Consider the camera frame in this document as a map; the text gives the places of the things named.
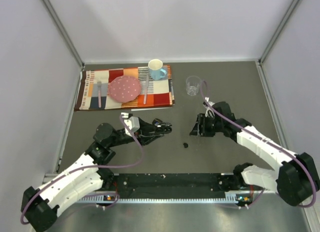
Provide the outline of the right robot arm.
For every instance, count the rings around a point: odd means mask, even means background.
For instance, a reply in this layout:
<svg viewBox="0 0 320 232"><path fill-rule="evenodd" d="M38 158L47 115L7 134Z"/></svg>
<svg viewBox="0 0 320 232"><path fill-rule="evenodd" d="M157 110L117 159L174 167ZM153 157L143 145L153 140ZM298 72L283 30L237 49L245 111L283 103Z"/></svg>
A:
<svg viewBox="0 0 320 232"><path fill-rule="evenodd" d="M239 190L250 185L278 194L290 206L300 206L311 197L316 201L320 179L313 158L307 153L297 154L281 147L259 132L249 121L237 119L226 102L204 102L206 111L197 115L191 136L214 137L222 133L237 144L251 150L271 169L252 163L237 165L233 184Z"/></svg>

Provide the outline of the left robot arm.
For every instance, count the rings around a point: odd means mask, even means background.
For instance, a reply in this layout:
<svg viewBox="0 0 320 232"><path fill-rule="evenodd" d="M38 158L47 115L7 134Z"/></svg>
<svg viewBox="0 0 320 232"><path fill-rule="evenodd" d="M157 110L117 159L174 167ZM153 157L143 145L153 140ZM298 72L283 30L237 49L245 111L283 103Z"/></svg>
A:
<svg viewBox="0 0 320 232"><path fill-rule="evenodd" d="M131 113L122 113L122 129L109 123L98 125L93 142L81 156L49 182L38 188L27 188L22 196L20 223L30 224L36 232L45 232L74 203L99 189L113 186L113 147L135 142L142 150L145 145L172 131L169 122L154 119L145 122Z"/></svg>

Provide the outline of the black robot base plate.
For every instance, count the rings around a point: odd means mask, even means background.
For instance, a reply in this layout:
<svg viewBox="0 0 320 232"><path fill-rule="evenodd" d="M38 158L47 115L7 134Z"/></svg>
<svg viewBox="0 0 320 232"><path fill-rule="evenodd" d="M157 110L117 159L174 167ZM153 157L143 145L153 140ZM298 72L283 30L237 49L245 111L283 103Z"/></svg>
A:
<svg viewBox="0 0 320 232"><path fill-rule="evenodd" d="M215 199L238 190L233 175L219 173L118 174L104 188L121 199Z"/></svg>

